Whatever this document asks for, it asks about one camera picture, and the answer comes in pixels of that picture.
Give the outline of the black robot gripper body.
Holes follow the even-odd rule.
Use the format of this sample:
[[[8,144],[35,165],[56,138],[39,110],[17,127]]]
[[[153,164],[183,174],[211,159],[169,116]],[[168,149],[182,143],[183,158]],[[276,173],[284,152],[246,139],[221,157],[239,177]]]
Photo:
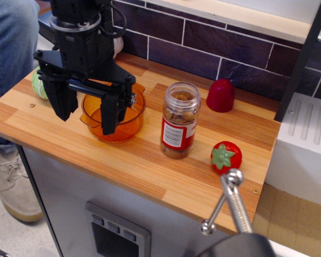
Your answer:
[[[111,20],[51,20],[50,25],[59,49],[34,53],[43,81],[64,81],[69,89],[101,99],[106,94],[118,94],[126,107],[135,103],[135,77],[113,59],[113,39],[120,37],[123,30],[115,32]]]

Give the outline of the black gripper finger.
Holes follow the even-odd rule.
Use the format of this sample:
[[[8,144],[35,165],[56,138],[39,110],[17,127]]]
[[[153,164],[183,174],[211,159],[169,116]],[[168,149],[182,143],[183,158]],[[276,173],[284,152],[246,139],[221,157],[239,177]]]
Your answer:
[[[104,135],[114,134],[116,127],[125,119],[126,104],[118,94],[106,94],[101,99],[102,131]]]
[[[64,81],[43,81],[44,90],[56,115],[67,121],[78,108],[77,92],[69,89]]]

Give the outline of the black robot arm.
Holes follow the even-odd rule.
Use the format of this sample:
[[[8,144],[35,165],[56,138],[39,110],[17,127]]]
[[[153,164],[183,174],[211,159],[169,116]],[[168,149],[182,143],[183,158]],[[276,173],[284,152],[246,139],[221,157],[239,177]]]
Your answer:
[[[111,135],[135,103],[135,76],[114,61],[112,1],[51,1],[51,31],[57,50],[34,52],[39,79],[56,115],[67,120],[78,107],[77,92],[101,99],[101,127]]]

